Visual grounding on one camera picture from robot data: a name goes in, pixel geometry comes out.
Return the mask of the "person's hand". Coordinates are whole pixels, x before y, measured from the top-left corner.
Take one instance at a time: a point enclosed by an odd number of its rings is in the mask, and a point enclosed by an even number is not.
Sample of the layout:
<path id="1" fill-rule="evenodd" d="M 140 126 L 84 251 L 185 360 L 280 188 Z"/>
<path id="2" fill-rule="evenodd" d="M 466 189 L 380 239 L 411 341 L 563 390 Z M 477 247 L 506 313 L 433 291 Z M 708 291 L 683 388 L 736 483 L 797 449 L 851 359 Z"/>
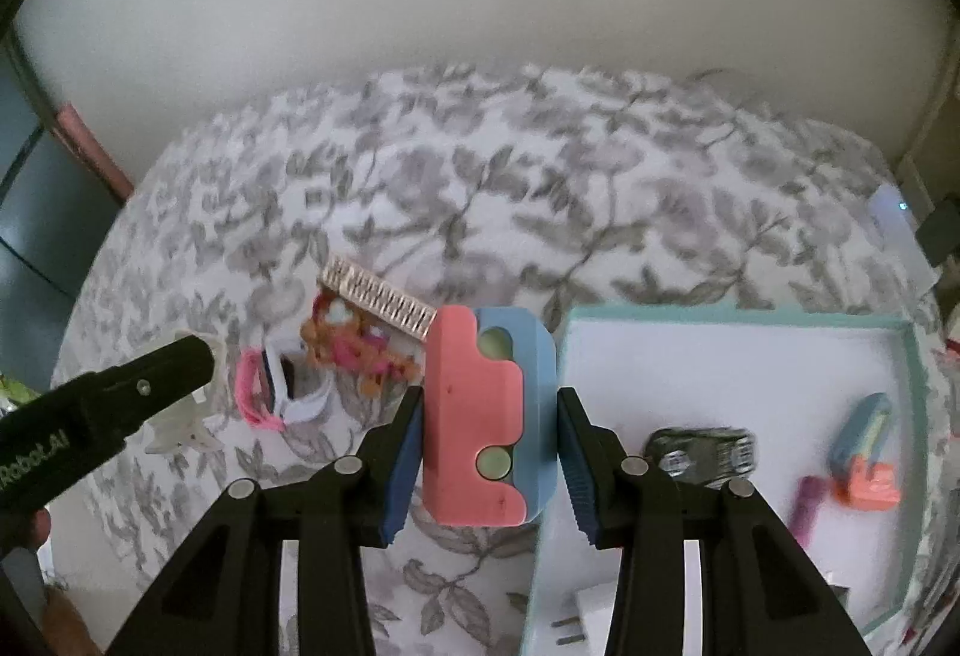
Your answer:
<path id="1" fill-rule="evenodd" d="M 65 591 L 44 580 L 37 552 L 49 540 L 51 529 L 47 508 L 26 518 L 14 533 L 13 549 L 2 558 L 3 571 L 53 654 L 101 654 L 82 614 Z"/>

